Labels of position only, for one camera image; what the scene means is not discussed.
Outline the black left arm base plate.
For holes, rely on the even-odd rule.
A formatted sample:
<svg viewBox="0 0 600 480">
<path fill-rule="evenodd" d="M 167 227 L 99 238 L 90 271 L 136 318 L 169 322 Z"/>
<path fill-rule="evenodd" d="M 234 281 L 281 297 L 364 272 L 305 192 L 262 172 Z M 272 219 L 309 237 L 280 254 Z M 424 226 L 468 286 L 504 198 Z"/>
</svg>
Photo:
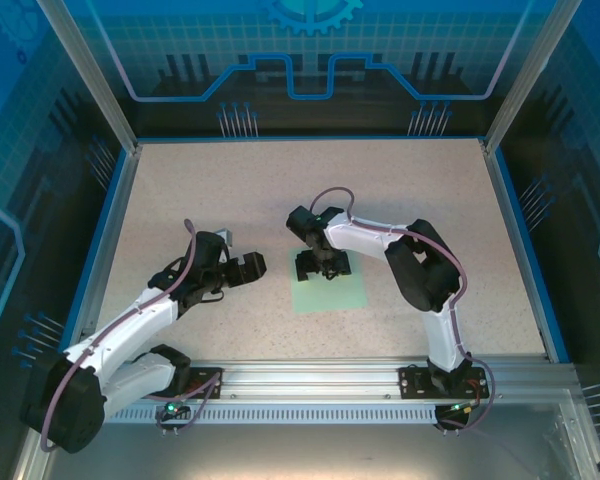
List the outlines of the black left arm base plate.
<svg viewBox="0 0 600 480">
<path fill-rule="evenodd" d="M 219 399 L 223 387 L 223 374 L 222 368 L 191 367 L 184 394 L 188 398 L 202 400 L 210 392 L 211 400 Z"/>
</svg>

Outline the light green paper sheet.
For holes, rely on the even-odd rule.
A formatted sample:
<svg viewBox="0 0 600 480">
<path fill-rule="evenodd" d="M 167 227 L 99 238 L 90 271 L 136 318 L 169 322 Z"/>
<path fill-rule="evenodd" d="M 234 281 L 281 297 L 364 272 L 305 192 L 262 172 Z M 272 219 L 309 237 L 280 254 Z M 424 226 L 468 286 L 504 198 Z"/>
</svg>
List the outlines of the light green paper sheet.
<svg viewBox="0 0 600 480">
<path fill-rule="evenodd" d="M 310 274 L 306 281 L 297 279 L 295 266 L 300 248 L 291 249 L 291 304 L 296 314 L 324 313 L 363 308 L 368 299 L 358 254 L 349 253 L 352 273 L 329 281 L 320 274 Z"/>
</svg>

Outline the aluminium mounting rail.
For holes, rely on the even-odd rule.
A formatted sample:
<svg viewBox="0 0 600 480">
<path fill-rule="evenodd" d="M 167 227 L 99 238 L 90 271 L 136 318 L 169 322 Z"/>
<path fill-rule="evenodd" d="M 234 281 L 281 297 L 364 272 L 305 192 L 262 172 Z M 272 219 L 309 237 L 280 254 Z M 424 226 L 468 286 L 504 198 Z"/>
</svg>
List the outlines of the aluminium mounting rail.
<svg viewBox="0 0 600 480">
<path fill-rule="evenodd" d="M 496 405 L 557 404 L 583 397 L 575 367 L 534 355 L 486 355 Z M 397 403 L 398 370 L 422 357 L 194 361 L 223 370 L 224 403 Z"/>
</svg>

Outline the small board with green light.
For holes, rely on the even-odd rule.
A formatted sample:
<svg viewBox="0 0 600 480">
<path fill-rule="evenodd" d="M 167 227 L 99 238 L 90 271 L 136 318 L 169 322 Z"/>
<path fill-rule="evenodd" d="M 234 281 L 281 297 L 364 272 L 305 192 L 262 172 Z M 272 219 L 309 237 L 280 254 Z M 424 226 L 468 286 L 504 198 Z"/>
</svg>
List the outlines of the small board with green light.
<svg viewBox="0 0 600 480">
<path fill-rule="evenodd" d="M 156 426 L 163 437 L 168 434 L 179 435 L 191 417 L 191 408 L 182 401 L 169 401 L 156 411 Z"/>
<path fill-rule="evenodd" d="M 480 407 L 480 402 L 472 400 L 464 403 L 437 405 L 434 410 L 434 427 L 446 436 L 449 432 L 458 436 L 471 420 L 474 410 Z"/>
</svg>

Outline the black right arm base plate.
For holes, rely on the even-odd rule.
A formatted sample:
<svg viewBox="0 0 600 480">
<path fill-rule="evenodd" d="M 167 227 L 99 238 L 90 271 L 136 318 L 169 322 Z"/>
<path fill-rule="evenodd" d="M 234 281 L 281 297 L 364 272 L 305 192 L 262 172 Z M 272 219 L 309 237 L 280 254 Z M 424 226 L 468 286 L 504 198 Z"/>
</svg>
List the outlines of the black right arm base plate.
<svg viewBox="0 0 600 480">
<path fill-rule="evenodd" d="M 438 368 L 408 366 L 398 370 L 398 387 L 403 400 L 446 400 L 490 397 L 486 373 L 469 367 L 445 372 Z"/>
</svg>

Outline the aluminium side rail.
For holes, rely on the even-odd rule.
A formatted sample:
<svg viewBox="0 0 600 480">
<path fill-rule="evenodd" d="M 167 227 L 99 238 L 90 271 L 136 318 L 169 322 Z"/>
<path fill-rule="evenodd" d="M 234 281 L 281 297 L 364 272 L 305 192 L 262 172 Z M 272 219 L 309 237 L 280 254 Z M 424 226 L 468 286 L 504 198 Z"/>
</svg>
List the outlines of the aluminium side rail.
<svg viewBox="0 0 600 480">
<path fill-rule="evenodd" d="M 510 174 L 499 148 L 496 148 L 495 153 L 490 153 L 484 139 L 480 139 L 479 143 L 542 342 L 544 357 L 548 362 L 560 363 L 561 349 L 555 347 L 553 338 L 553 332 L 557 328 L 555 313 L 513 190 Z"/>
<path fill-rule="evenodd" d="M 95 332 L 142 147 L 122 150 L 94 230 L 58 351 Z"/>
</svg>

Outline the aluminium frame post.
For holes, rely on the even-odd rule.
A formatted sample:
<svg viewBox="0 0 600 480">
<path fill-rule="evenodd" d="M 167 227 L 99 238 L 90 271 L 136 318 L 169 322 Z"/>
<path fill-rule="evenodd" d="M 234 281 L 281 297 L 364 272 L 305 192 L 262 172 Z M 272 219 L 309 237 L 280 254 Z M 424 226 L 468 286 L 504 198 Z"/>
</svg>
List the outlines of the aluminium frame post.
<svg viewBox="0 0 600 480">
<path fill-rule="evenodd" d="M 556 0 L 483 142 L 487 157 L 494 156 L 517 114 L 546 68 L 582 0 Z"/>
<path fill-rule="evenodd" d="M 138 140 L 102 70 L 63 0 L 36 0 L 70 57 L 105 120 L 127 153 L 135 154 Z"/>
</svg>

